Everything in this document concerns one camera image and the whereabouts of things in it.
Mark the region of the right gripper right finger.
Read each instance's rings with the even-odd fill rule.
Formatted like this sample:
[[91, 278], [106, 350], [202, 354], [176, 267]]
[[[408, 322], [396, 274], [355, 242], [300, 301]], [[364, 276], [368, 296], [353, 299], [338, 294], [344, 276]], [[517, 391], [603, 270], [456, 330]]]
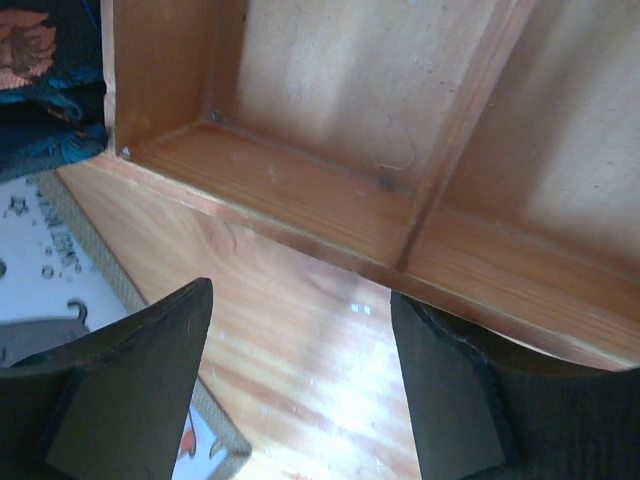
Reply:
[[639, 371], [538, 353], [399, 292], [391, 321], [425, 479], [635, 479]]

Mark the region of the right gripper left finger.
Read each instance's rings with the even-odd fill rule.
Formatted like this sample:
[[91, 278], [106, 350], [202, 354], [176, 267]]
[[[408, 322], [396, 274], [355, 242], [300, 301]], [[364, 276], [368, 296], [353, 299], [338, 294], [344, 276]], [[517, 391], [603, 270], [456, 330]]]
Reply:
[[197, 278], [2, 369], [2, 478], [171, 478], [212, 310]]

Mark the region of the black rolled sock behind bag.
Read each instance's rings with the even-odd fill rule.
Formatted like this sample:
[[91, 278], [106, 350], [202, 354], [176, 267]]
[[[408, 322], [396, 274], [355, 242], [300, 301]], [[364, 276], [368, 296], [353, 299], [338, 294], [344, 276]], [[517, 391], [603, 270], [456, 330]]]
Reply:
[[105, 95], [100, 2], [2, 2], [2, 181], [102, 153]]

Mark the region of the wooden compartment tray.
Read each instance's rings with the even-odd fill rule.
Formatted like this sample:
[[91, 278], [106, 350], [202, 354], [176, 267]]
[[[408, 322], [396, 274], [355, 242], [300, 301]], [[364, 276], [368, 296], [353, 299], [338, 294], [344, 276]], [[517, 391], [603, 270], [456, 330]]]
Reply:
[[635, 1], [107, 1], [102, 168], [549, 353], [639, 361]]

